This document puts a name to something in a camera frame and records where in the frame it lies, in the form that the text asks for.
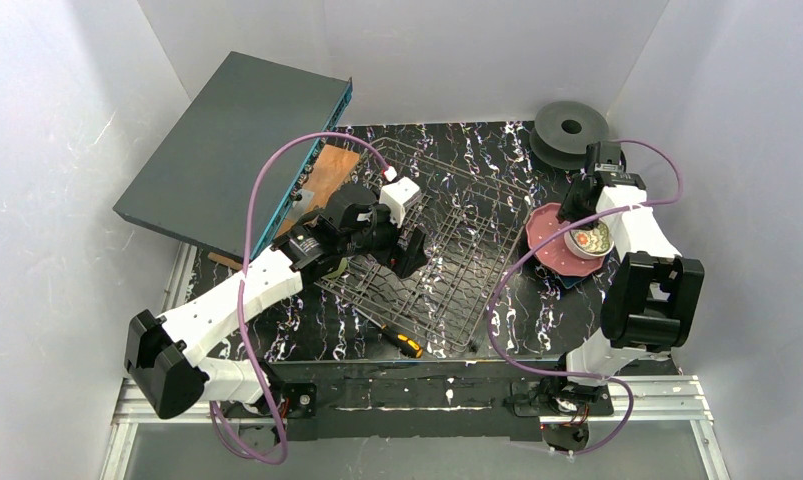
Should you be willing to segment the pink polka dot plate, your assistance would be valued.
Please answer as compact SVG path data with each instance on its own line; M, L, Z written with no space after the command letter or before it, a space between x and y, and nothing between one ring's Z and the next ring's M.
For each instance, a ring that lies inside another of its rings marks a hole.
M550 202L533 210L525 226L526 241L529 249L535 248L561 229L563 223L557 220L561 204ZM584 259L574 254L566 243L566 236L547 243L539 249L534 257L547 269L561 277L584 278L599 270L607 257Z

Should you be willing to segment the light green ceramic mug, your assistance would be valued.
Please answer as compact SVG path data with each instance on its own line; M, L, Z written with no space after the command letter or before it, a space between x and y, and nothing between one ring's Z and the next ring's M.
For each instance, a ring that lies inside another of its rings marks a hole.
M323 280L333 280L340 277L349 264L347 256L331 256L324 262L324 271L321 275Z

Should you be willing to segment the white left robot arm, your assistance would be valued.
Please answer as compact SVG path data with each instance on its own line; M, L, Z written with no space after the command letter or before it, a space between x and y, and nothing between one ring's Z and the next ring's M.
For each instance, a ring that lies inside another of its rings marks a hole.
M125 368L156 416L168 420L201 401L263 403L264 386L276 390L267 367L209 352L275 304L338 271L354 256L370 256L404 279L425 266L427 233L404 223L421 200L407 177L374 192L346 183L325 207L303 215L278 236L246 271L205 294L155 316L144 310L128 328Z

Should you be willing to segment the pink patterned bowl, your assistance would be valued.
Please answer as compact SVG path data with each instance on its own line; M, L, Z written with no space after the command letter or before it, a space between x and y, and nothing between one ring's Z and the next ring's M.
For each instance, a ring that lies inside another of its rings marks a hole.
M583 260L606 257L615 246L607 225L598 221L591 228L579 227L565 235L567 249Z

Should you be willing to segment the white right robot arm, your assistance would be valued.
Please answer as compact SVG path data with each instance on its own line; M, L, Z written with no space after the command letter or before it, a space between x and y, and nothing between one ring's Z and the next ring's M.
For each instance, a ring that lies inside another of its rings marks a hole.
M653 213L659 203L649 200L642 178L628 172L623 144L588 145L584 172L564 200L538 208L527 224L531 254L553 261L558 273L610 252L619 266L602 302L599 328L563 354L552 374L512 384L505 403L519 417L585 418L621 369L669 354L690 333L704 267L664 235Z

